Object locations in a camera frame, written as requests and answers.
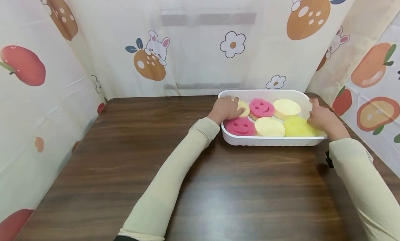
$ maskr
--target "white plastic tray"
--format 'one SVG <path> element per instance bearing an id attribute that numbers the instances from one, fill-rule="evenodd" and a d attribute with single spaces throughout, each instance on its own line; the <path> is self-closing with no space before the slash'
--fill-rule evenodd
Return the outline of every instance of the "white plastic tray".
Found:
<path id="1" fill-rule="evenodd" d="M 225 90 L 218 94 L 218 98 L 231 96 L 239 97 L 249 103 L 254 98 L 262 98 L 274 103 L 277 99 L 290 99 L 301 107 L 299 114 L 302 118 L 308 118 L 313 106 L 310 98 L 304 93 L 295 90 Z M 323 132 L 316 137 L 263 137 L 263 136 L 236 136 L 226 131 L 224 124 L 221 125 L 226 142 L 233 146 L 316 146 L 326 139 Z"/>

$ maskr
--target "yellow sponge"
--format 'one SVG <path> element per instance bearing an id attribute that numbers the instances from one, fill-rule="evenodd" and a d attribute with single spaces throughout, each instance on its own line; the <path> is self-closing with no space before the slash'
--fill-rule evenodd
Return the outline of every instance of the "yellow sponge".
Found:
<path id="1" fill-rule="evenodd" d="M 297 116 L 301 112 L 300 105 L 289 99 L 278 99 L 274 102 L 274 108 L 274 116 L 281 120 Z"/>
<path id="2" fill-rule="evenodd" d="M 286 137 L 314 137 L 318 131 L 307 123 L 302 117 L 292 116 L 283 122 Z"/>
<path id="3" fill-rule="evenodd" d="M 270 117 L 259 118 L 255 123 L 256 131 L 261 136 L 283 137 L 285 136 L 285 127 L 282 123 Z"/>
<path id="4" fill-rule="evenodd" d="M 250 107 L 249 107 L 249 105 L 246 103 L 246 102 L 244 102 L 244 101 L 242 101 L 242 100 L 239 100 L 239 102 L 237 103 L 237 108 L 238 108 L 238 110 L 240 109 L 240 108 L 244 108 L 245 110 L 244 110 L 244 112 L 239 116 L 239 117 L 243 117 L 243 118 L 245 118 L 245 117 L 248 117 L 249 116 L 249 114 L 250 114 Z"/>

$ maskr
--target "sponge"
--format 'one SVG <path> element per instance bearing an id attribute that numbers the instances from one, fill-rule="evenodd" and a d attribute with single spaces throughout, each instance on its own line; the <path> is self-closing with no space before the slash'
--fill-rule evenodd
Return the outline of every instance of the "sponge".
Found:
<path id="1" fill-rule="evenodd" d="M 274 118 L 259 118 L 255 123 L 256 131 L 261 136 L 283 137 L 285 136 L 285 127 Z"/>
<path id="2" fill-rule="evenodd" d="M 300 105 L 289 99 L 278 99 L 274 102 L 274 108 L 274 116 L 281 120 L 297 116 L 301 112 Z"/>
<path id="3" fill-rule="evenodd" d="M 314 137 L 318 134 L 312 126 L 307 123 L 307 120 L 302 117 L 292 116 L 283 122 L 285 127 L 286 137 Z"/>
<path id="4" fill-rule="evenodd" d="M 274 105 L 268 101 L 256 98 L 250 102 L 250 117 L 253 120 L 262 117 L 273 117 L 274 112 Z"/>
<path id="5" fill-rule="evenodd" d="M 254 122 L 248 118 L 235 118 L 224 122 L 224 127 L 227 132 L 238 136 L 255 136 L 256 128 Z"/>
<path id="6" fill-rule="evenodd" d="M 246 102 L 244 102 L 244 101 L 242 101 L 242 100 L 239 100 L 239 102 L 237 103 L 237 108 L 238 108 L 238 110 L 240 109 L 240 108 L 244 108 L 244 112 L 239 116 L 239 117 L 243 117 L 243 118 L 247 118 L 248 116 L 249 116 L 249 114 L 250 114 L 250 107 L 249 107 L 249 105 L 246 103 Z"/>

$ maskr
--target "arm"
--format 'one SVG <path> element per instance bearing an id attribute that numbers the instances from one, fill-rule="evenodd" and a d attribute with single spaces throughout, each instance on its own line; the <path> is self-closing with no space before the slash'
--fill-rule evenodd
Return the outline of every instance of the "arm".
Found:
<path id="1" fill-rule="evenodd" d="M 311 100 L 308 123 L 324 131 L 330 158 L 363 222 L 370 241 L 400 241 L 400 206 L 369 160 L 369 153 L 331 112 Z"/>
<path id="2" fill-rule="evenodd" d="M 239 99 L 218 99 L 208 117 L 198 120 L 165 160 L 114 241 L 163 241 L 182 182 L 192 164 L 219 132 L 225 119 L 238 117 Z"/>

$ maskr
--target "curtain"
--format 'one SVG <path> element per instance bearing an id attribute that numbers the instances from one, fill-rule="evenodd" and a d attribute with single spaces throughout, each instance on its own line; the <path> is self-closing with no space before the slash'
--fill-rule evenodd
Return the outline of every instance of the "curtain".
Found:
<path id="1" fill-rule="evenodd" d="M 103 101 L 38 0 L 0 0 L 0 240 L 15 238 Z"/>
<path id="2" fill-rule="evenodd" d="M 319 94 L 331 105 L 399 9 L 400 0 L 356 0 L 322 55 L 308 91 Z"/>
<path id="3" fill-rule="evenodd" d="M 108 99 L 308 87 L 332 102 L 398 10 L 398 0 L 0 0 L 0 241 L 19 233 Z"/>
<path id="4" fill-rule="evenodd" d="M 66 1 L 110 99 L 305 91 L 355 0 Z"/>
<path id="5" fill-rule="evenodd" d="M 351 73 L 332 108 L 400 177 L 400 13 Z"/>

